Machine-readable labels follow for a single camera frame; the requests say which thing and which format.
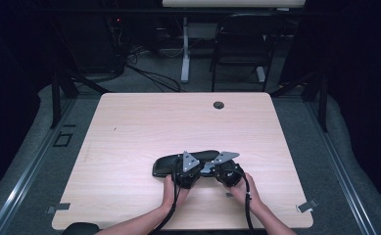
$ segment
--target forearm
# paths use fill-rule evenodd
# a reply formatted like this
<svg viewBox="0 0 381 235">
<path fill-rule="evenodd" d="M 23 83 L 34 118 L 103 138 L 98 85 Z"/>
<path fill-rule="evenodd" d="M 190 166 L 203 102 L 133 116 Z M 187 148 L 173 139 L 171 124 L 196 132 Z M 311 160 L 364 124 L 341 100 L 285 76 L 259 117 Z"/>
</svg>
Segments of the forearm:
<svg viewBox="0 0 381 235">
<path fill-rule="evenodd" d="M 269 207 L 263 203 L 251 203 L 251 212 L 260 220 L 269 235 L 295 234 L 291 228 L 285 225 Z"/>
<path fill-rule="evenodd" d="M 168 208 L 159 207 L 138 217 L 118 223 L 99 232 L 99 235 L 146 235 L 159 225 L 169 212 Z"/>
</svg>

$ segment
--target black chair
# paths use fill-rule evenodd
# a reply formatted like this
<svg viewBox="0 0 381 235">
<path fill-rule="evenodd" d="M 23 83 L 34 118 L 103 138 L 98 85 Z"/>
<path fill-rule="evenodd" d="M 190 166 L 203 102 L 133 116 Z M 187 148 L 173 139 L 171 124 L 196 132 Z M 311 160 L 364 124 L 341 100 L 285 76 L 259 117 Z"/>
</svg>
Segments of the black chair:
<svg viewBox="0 0 381 235">
<path fill-rule="evenodd" d="M 276 16 L 235 14 L 224 18 L 215 34 L 214 54 L 211 63 L 213 72 L 212 91 L 216 84 L 216 67 L 266 67 L 262 91 L 266 88 L 275 44 L 282 31 L 284 21 Z"/>
</svg>

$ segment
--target person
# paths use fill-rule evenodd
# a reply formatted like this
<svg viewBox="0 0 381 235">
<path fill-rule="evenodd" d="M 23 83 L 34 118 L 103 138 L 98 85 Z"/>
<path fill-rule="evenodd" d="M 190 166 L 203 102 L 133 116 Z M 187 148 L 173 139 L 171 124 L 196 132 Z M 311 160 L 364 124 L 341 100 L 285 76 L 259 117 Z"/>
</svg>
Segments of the person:
<svg viewBox="0 0 381 235">
<path fill-rule="evenodd" d="M 245 173 L 248 183 L 251 189 L 251 203 L 250 211 L 261 222 L 266 232 L 270 235 L 290 235 L 295 234 L 287 225 L 279 220 L 275 214 L 264 204 L 258 193 L 255 181 L 249 173 Z M 241 205 L 245 206 L 246 197 L 246 183 L 242 178 L 239 183 L 233 187 L 227 188 L 233 195 L 235 200 Z M 177 198 L 176 207 L 179 208 L 183 205 L 184 201 L 189 194 L 190 189 L 180 189 L 180 193 Z M 157 225 L 159 225 L 167 216 L 171 205 L 174 202 L 174 183 L 171 180 L 171 176 L 168 175 L 164 181 L 164 195 L 163 201 L 159 207 L 142 214 L 138 217 L 134 217 L 130 220 L 115 224 L 104 230 L 101 230 L 97 235 L 146 235 L 149 234 Z"/>
</svg>

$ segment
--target person's left hand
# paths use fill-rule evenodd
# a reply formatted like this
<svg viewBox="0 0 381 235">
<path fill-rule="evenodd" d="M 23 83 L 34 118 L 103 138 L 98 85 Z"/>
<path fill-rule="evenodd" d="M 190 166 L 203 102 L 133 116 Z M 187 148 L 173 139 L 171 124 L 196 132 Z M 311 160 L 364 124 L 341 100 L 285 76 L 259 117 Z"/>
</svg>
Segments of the person's left hand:
<svg viewBox="0 0 381 235">
<path fill-rule="evenodd" d="M 177 193 L 180 191 L 178 195 L 176 207 L 179 208 L 183 205 L 184 201 L 187 198 L 187 195 L 190 192 L 190 189 L 179 189 L 177 186 Z M 164 181 L 164 195 L 162 207 L 171 208 L 171 205 L 174 203 L 174 182 L 171 180 L 171 175 L 169 174 Z"/>
</svg>

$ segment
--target table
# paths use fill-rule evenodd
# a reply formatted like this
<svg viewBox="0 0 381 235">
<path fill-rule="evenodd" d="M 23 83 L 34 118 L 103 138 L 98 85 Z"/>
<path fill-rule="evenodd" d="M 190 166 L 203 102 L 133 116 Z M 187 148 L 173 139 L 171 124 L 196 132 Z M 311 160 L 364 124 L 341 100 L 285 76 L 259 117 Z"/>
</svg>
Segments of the table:
<svg viewBox="0 0 381 235">
<path fill-rule="evenodd" d="M 286 11 L 289 8 L 303 8 L 306 0 L 163 0 L 163 7 L 169 8 L 278 8 Z M 181 82 L 189 81 L 189 24 L 183 19 L 183 65 Z M 263 68 L 257 69 L 259 81 L 264 81 Z"/>
<path fill-rule="evenodd" d="M 214 102 L 224 107 L 216 109 Z M 156 159 L 188 152 L 239 153 L 263 201 L 290 227 L 310 227 L 306 201 L 272 101 L 266 93 L 109 93 L 102 96 L 52 225 L 106 228 L 157 207 Z M 165 229 L 247 229 L 244 208 L 214 178 L 200 178 Z M 253 216 L 256 228 L 263 226 Z"/>
</svg>

